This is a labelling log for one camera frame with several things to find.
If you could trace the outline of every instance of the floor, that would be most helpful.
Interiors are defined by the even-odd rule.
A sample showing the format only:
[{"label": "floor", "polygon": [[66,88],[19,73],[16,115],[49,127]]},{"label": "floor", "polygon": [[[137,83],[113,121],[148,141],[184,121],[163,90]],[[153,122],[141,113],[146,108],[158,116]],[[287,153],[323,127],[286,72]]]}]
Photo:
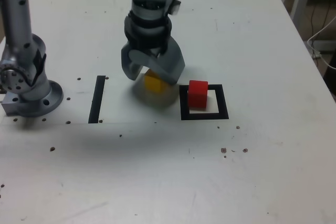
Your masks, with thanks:
[{"label": "floor", "polygon": [[[286,0],[284,3],[288,12],[290,12],[294,0]],[[313,34],[313,31],[316,33],[322,28],[326,14],[326,24],[336,16],[336,0],[309,0],[308,5],[305,9],[305,14],[301,21],[298,32],[302,40],[307,40]],[[0,40],[4,37],[3,24],[0,20]],[[321,40],[336,40],[336,22],[332,24],[328,29],[326,29],[319,37]],[[329,62],[331,55],[324,55],[324,58]],[[321,59],[317,60],[318,69],[323,76],[327,66],[322,62]]]}]

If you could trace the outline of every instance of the red cube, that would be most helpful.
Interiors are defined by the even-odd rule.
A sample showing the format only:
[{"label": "red cube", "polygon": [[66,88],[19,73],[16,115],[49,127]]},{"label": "red cube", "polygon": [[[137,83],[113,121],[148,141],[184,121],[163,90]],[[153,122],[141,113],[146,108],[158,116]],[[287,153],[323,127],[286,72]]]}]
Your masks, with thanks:
[{"label": "red cube", "polygon": [[207,81],[190,81],[188,89],[189,108],[206,108],[206,99],[208,96]]}]

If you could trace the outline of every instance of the white cable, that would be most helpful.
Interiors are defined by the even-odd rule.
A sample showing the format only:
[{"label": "white cable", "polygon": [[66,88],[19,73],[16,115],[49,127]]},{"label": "white cable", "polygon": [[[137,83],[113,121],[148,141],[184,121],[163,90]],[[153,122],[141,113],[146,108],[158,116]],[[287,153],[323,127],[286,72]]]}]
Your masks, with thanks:
[{"label": "white cable", "polygon": [[317,51],[316,49],[314,49],[310,44],[309,44],[309,42],[311,41],[311,39],[312,38],[314,38],[317,34],[319,34],[320,32],[322,32],[324,29],[326,29],[334,20],[336,19],[336,16],[325,26],[325,27],[323,27],[320,31],[318,31],[316,34],[314,34],[313,36],[311,36],[311,38],[309,38],[308,40],[307,40],[307,45],[314,51],[314,52],[317,52],[319,55],[320,55],[320,57],[321,57],[321,59],[322,59],[322,61],[329,67],[329,68],[331,68],[331,69],[334,69],[334,70],[336,70],[336,68],[334,68],[334,67],[332,67],[332,66],[330,66],[326,61],[325,61],[325,59],[322,57],[322,54],[321,54],[321,52],[320,51]]}]

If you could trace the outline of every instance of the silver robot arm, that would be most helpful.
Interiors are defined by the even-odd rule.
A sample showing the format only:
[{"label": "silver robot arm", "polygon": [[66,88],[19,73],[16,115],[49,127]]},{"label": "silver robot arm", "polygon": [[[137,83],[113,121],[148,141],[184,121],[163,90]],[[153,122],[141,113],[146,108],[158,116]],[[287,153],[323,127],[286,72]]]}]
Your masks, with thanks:
[{"label": "silver robot arm", "polygon": [[125,19],[128,43],[121,50],[122,69],[135,80],[143,66],[152,69],[169,84],[176,84],[185,63],[181,50],[171,37],[168,14],[177,12],[178,0],[132,0]]},{"label": "silver robot arm", "polygon": [[46,46],[32,34],[28,0],[0,0],[6,45],[0,77],[7,94],[7,115],[36,117],[54,110],[63,99],[59,84],[47,79]]}]

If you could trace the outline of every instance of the black line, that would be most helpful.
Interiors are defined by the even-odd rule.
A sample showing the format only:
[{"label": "black line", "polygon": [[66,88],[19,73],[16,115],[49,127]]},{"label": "black line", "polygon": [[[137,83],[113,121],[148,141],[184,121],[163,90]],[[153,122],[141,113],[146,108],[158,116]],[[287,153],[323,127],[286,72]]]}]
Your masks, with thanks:
[{"label": "black line", "polygon": [[220,119],[229,119],[229,114],[227,112],[225,97],[223,86],[221,84],[218,85],[209,85],[209,90],[215,90],[216,92],[216,99],[217,99],[217,106],[218,106],[218,114]]},{"label": "black line", "polygon": [[89,115],[89,123],[98,123],[101,99],[103,98],[104,84],[105,76],[97,76]]}]

